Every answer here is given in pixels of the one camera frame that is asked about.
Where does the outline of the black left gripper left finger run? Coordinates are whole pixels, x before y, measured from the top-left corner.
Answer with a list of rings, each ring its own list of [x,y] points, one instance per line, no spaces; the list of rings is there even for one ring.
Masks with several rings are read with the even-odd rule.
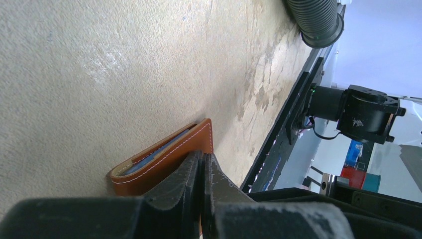
[[[3,239],[197,239],[203,153],[193,151],[167,178],[136,197],[20,201],[0,224]]]

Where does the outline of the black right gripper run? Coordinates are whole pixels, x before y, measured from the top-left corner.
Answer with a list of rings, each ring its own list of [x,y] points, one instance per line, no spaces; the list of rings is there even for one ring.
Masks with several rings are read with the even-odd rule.
[[[299,188],[248,193],[256,202],[322,202],[346,216],[356,239],[420,239],[421,203],[344,185],[325,196]]]

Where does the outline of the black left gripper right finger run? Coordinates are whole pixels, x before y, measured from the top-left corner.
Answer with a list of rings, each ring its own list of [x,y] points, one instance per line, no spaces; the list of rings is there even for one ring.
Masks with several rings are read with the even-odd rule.
[[[205,239],[352,239],[336,206],[320,202],[256,202],[221,170],[216,156],[203,156]]]

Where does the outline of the brown leather card holder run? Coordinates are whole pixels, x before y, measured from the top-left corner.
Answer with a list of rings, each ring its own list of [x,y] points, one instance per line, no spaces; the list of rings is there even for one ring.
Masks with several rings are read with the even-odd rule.
[[[191,151],[213,153],[212,121],[190,123],[109,172],[114,194],[140,196],[173,173]]]

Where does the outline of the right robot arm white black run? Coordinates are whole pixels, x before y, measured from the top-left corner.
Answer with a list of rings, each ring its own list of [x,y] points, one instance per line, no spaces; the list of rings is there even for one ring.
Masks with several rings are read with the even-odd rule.
[[[397,98],[383,92],[351,85],[338,90],[312,84],[299,96],[274,137],[280,152],[265,146],[265,159],[285,159],[298,139],[298,132],[314,129],[315,119],[337,122],[340,134],[362,143],[394,142],[390,135],[394,122],[410,112]],[[299,188],[251,190],[249,196],[259,202],[327,202],[346,215],[357,239],[419,239],[422,236],[421,203],[364,190],[352,186],[351,178],[324,174],[319,193]]]

